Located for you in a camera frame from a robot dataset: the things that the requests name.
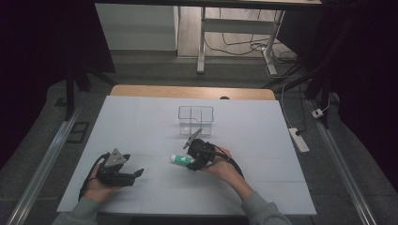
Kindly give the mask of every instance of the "white wall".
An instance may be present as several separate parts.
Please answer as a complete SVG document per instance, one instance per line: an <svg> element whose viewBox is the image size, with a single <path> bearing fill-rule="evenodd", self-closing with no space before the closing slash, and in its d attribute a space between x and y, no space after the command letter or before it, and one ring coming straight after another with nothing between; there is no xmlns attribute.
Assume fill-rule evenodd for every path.
<svg viewBox="0 0 398 225"><path fill-rule="evenodd" d="M110 50L176 50L176 7L96 4L96 8Z"/></svg>

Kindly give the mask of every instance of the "sleeve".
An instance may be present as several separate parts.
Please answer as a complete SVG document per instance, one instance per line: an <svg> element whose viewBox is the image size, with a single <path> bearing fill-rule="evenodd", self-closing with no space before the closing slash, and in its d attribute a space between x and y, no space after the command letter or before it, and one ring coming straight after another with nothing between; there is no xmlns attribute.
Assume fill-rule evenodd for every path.
<svg viewBox="0 0 398 225"><path fill-rule="evenodd" d="M251 225L291 225L289 219L279 212L274 202L266 202L255 191L242 203Z"/></svg>
<svg viewBox="0 0 398 225"><path fill-rule="evenodd" d="M96 217L100 205L91 199L82 197L70 213L61 213L53 225L97 225Z"/></svg>

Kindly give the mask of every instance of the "wire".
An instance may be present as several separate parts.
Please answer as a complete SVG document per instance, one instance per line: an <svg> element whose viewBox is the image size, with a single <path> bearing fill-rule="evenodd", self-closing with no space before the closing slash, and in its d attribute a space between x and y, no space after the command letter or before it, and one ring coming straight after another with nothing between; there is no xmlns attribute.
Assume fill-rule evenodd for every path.
<svg viewBox="0 0 398 225"><path fill-rule="evenodd" d="M234 160L233 158L229 157L228 155L226 155L226 153L225 153L219 146L217 146L216 144L213 144L213 143L212 143L212 145L215 146L216 148L218 148L220 151L223 152L223 158L224 158L227 162L231 163L231 165L233 165L233 166L235 167L235 169L237 170L237 172L238 172L238 173L243 177L243 179L244 179L245 176L243 175L242 170L240 169L239 165L237 165L237 163L235 162L235 160Z"/></svg>
<svg viewBox="0 0 398 225"><path fill-rule="evenodd" d="M284 73L284 75L281 75L281 76L274 76L274 75L271 75L270 73L269 73L269 70L268 70L268 65L269 65L270 63L267 63L267 66L266 66L266 73L267 73L267 75L270 77L270 78L273 78L273 79L285 79L285 78L289 78L289 77L296 77L297 75L293 75L293 74L291 74L291 75L289 75L289 73L290 73L290 71L294 68L294 67L300 67L300 64L295 64L295 65L293 65L292 67L290 67L290 69L288 69L285 73Z"/></svg>
<svg viewBox="0 0 398 225"><path fill-rule="evenodd" d="M329 105L330 105L330 98L328 99L328 106L327 106L324 110L322 110L322 112L325 111L325 110L327 110L328 107L329 107Z"/></svg>
<svg viewBox="0 0 398 225"><path fill-rule="evenodd" d="M228 52L228 51L221 50L221 49L214 49L214 48L211 48L211 47L207 44L206 39L205 39L205 44L206 44L206 46L207 46L210 50L218 51L218 52L222 52L222 53L229 53L229 54L232 54L232 55L244 55L244 54L252 53L252 52L254 52L254 51L256 50L256 49L251 49L250 51L244 52L244 53L233 53L233 52Z"/></svg>
<svg viewBox="0 0 398 225"><path fill-rule="evenodd" d="M298 85L298 92L299 92L299 102L300 102L300 105L301 105L302 119L304 120L304 129L299 131L300 133L302 133L305 130L307 130L307 122L306 122L306 119L305 119L304 106L302 105L301 83Z"/></svg>
<svg viewBox="0 0 398 225"><path fill-rule="evenodd" d="M103 158L107 158L107 157L108 157L108 154L101 155L99 158L97 158L96 162L94 162L94 165L91 167L90 172L88 173L87 177L85 178L85 180L84 180L84 182L83 182L82 187L80 188L80 191L79 191L79 200L80 200L80 199L82 198L82 196L84 195L84 192L85 192L85 189L87 188L88 182L89 182L90 180L92 180L92 179L90 179L91 173L93 173L93 171L94 171L94 169L96 168L97 164L99 164L99 162L100 162Z"/></svg>
<svg viewBox="0 0 398 225"><path fill-rule="evenodd" d="M281 103L282 103L282 111L283 111L283 116L284 116L284 120L287 122L287 124L293 128L292 124L290 124L289 120L287 119L286 116L286 110L284 109L284 103L283 103L283 92L284 92L284 86L286 85L286 83L283 85L282 87L282 99L281 99Z"/></svg>
<svg viewBox="0 0 398 225"><path fill-rule="evenodd" d="M275 55L275 52L273 51L273 49L271 50L272 52L272 58L279 64L289 64L289 63L296 63L298 60L296 58L287 58L287 59L283 59L282 58L282 54L284 53L292 53L293 51L285 51L285 52L281 52L279 53L279 57L277 57Z"/></svg>
<svg viewBox="0 0 398 225"><path fill-rule="evenodd" d="M260 14L261 14L261 9L258 11L257 21L260 19ZM219 7L219 16L220 16L220 18L223 18L222 9L221 9L220 7ZM249 15L248 20L251 19L252 16L253 16L253 9L250 10L250 15ZM253 51L258 51L258 49L261 48L261 47L267 47L267 43L261 43L261 42L260 42L260 43L257 43L257 41L267 41L267 40L269 40L269 38L262 38L262 39L257 39L257 40L253 40L253 38L254 38L254 35L252 35L252 37L251 37L251 39L250 39L249 41L241 41L241 42L227 43L226 40L225 40L224 33L222 33L222 41L224 42L225 45L231 46L231 45L239 45L239 44L247 44L247 43L249 43L249 44L250 44L250 47L251 47L251 49L252 49L252 51L250 51L250 52L233 53L233 52L228 52L228 51L221 50L221 49L214 49L214 48L212 49L212 48L210 48L210 47L208 46L208 44L207 44L207 46L208 46L211 50L219 51L219 52L223 52L223 53L229 53L229 54L232 54L232 55L243 55L243 54L248 54L248 53L252 53Z"/></svg>

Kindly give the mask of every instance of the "white table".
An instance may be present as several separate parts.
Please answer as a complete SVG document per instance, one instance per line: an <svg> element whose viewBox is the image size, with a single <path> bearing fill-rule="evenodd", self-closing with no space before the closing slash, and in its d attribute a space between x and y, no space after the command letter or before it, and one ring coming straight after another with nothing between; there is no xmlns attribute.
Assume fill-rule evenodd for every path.
<svg viewBox="0 0 398 225"><path fill-rule="evenodd" d="M58 211L74 207L94 161L118 148L131 154L121 172L145 171L101 212L243 215L238 195L223 181L171 162L172 154L186 153L178 107L187 105L214 107L212 133L199 138L230 149L248 183L267 201L287 215L316 214L278 101L116 96L106 98Z"/></svg>

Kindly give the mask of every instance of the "green object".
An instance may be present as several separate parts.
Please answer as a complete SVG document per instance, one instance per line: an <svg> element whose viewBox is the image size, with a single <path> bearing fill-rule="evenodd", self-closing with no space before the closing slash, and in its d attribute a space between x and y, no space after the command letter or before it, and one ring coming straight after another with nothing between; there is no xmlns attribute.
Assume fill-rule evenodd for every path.
<svg viewBox="0 0 398 225"><path fill-rule="evenodd" d="M172 155L172 161L174 163L186 166L187 164L190 164L190 163L194 162L194 159L191 158L191 157Z"/></svg>

